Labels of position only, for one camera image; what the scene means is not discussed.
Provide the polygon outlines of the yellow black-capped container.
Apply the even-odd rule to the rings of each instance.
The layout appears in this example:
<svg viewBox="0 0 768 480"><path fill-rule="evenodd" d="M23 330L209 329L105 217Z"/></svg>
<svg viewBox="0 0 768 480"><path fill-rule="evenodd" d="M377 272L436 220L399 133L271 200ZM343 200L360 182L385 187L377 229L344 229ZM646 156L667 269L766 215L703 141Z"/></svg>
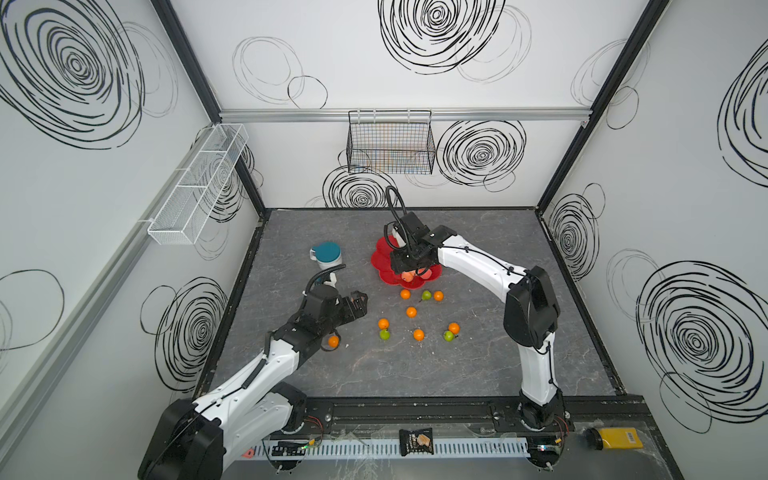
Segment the yellow black-capped container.
<svg viewBox="0 0 768 480"><path fill-rule="evenodd" d="M589 428L585 438L595 450L635 450L644 447L634 427Z"/></svg>

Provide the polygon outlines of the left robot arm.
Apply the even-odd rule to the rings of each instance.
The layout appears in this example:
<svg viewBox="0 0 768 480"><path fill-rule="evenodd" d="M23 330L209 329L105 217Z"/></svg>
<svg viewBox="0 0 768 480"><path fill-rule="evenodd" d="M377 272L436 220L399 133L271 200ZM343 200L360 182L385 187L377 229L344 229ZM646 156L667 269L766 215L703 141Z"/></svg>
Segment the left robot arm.
<svg viewBox="0 0 768 480"><path fill-rule="evenodd" d="M254 360L208 394L174 401L162 413L138 468L140 479L219 479L258 441L303 424L306 396L286 383L339 327L364 317L367 294L343 297L325 284L267 334Z"/></svg>

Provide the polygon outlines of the red flower-shaped fruit bowl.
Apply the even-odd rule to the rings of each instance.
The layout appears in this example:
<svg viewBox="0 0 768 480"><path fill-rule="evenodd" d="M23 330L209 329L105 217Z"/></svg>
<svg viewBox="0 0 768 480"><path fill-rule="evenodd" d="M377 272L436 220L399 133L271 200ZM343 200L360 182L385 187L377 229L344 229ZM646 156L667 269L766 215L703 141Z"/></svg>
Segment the red flower-shaped fruit bowl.
<svg viewBox="0 0 768 480"><path fill-rule="evenodd" d="M388 285L400 286L405 289L414 290L425 286L429 282L436 281L442 275L442 267L434 265L430 268L430 273L426 276L414 275L410 281L406 281L401 275L395 274L391 268L390 253L393 249L386 242L384 237L380 237L376 242L376 249L371 255L370 263L377 270L379 278Z"/></svg>

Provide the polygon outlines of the white mug with teal lid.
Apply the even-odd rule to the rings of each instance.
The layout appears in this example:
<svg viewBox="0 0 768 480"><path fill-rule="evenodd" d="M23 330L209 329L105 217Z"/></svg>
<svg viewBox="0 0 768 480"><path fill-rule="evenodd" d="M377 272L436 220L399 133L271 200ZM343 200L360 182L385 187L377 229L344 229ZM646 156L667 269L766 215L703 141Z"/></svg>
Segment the white mug with teal lid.
<svg viewBox="0 0 768 480"><path fill-rule="evenodd" d="M327 270L343 263L341 247L339 244L332 241L326 241L312 246L309 250L309 258L314 261L321 270Z"/></svg>

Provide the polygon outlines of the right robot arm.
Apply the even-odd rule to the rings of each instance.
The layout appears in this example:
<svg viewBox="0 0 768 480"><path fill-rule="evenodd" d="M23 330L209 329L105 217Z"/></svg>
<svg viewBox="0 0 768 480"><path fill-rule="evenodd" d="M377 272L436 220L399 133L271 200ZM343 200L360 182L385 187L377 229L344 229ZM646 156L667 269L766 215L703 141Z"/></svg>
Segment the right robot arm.
<svg viewBox="0 0 768 480"><path fill-rule="evenodd" d="M384 227L390 263L397 273L417 273L440 265L453 269L493 293L504 304L503 328L517 344L522 380L519 416L532 431L542 431L563 414L562 390L555 377L554 340L560 307L548 273L513 265L440 226L414 233L404 225Z"/></svg>

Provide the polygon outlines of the white mesh wall shelf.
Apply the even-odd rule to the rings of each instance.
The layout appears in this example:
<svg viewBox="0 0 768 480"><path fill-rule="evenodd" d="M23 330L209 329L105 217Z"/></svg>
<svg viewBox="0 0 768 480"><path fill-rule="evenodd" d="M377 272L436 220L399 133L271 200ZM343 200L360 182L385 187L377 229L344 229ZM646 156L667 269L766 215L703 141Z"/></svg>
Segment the white mesh wall shelf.
<svg viewBox="0 0 768 480"><path fill-rule="evenodd" d="M206 127L190 149L171 193L153 217L147 233L162 246L195 244L229 183L248 133L238 123Z"/></svg>

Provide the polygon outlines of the black snack packet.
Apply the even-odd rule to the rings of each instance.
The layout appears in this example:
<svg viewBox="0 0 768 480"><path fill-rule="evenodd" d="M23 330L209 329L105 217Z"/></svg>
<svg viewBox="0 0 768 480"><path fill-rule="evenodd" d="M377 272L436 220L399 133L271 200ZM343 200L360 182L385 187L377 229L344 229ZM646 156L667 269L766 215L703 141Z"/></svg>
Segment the black snack packet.
<svg viewBox="0 0 768 480"><path fill-rule="evenodd" d="M416 430L400 429L398 432L399 453L402 457L409 455L434 455L435 445L432 428Z"/></svg>

